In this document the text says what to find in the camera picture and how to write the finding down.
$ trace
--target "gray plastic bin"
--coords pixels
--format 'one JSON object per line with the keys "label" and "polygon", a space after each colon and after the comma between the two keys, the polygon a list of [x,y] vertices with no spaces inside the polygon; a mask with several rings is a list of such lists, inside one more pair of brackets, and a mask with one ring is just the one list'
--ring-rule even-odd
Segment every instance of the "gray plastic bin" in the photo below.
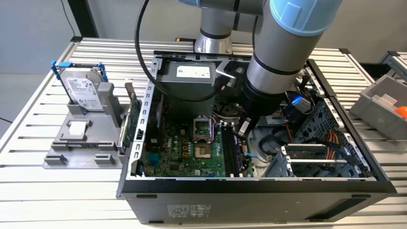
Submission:
{"label": "gray plastic bin", "polygon": [[407,106],[407,86],[386,75],[360,92],[360,98],[350,112],[390,139],[407,140],[406,118],[372,98],[386,94],[396,100],[395,107]]}

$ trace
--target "aluminum profile table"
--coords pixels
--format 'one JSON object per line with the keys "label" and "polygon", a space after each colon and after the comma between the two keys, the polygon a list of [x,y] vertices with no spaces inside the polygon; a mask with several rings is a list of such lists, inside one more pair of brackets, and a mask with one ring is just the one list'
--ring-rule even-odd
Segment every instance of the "aluminum profile table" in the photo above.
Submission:
{"label": "aluminum profile table", "polygon": [[380,63],[386,63],[398,77],[407,81],[407,52],[388,51]]}
{"label": "aluminum profile table", "polygon": [[[192,52],[191,42],[143,42],[147,64],[154,50]],[[251,55],[250,45],[234,53]],[[342,105],[350,109],[359,92],[372,83],[351,54],[315,49],[311,57],[324,73]],[[132,81],[139,98],[147,78],[137,64],[132,41],[83,39],[71,42],[59,61],[103,62],[115,83],[115,95],[128,103],[124,82]],[[116,200],[119,169],[45,170],[51,142],[63,124],[68,97],[49,72],[0,140],[0,228],[135,228],[140,226],[125,200]],[[184,228],[407,228],[407,142],[388,141],[360,120],[355,126],[392,180],[398,195],[335,223],[183,225]]]}

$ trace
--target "gray floor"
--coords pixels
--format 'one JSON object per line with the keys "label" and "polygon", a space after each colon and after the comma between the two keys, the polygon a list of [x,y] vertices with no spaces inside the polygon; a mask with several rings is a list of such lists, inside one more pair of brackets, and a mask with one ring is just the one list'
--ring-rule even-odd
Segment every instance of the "gray floor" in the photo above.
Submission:
{"label": "gray floor", "polygon": [[[45,74],[0,73],[0,118],[13,121],[37,89]],[[0,137],[11,123],[0,119]]]}

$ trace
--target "label sticker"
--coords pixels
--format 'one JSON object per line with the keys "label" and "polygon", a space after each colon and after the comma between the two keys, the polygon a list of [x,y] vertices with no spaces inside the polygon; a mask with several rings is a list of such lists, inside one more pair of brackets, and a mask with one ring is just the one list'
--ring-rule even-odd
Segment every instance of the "label sticker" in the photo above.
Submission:
{"label": "label sticker", "polygon": [[168,216],[172,218],[196,217],[203,218],[210,216],[210,204],[168,204]]}
{"label": "label sticker", "polygon": [[103,106],[92,81],[79,78],[67,78],[67,81],[79,106],[89,111],[101,110]]}
{"label": "label sticker", "polygon": [[179,66],[176,76],[184,78],[211,78],[211,68],[202,66]]}
{"label": "label sticker", "polygon": [[87,128],[87,122],[71,121],[69,135],[83,135]]}

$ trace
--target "orange object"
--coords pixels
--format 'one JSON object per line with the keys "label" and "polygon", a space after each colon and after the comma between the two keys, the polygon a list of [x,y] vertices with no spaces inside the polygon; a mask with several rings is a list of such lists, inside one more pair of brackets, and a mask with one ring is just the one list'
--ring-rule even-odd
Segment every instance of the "orange object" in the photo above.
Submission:
{"label": "orange object", "polygon": [[403,118],[407,118],[407,106],[402,106],[394,110]]}

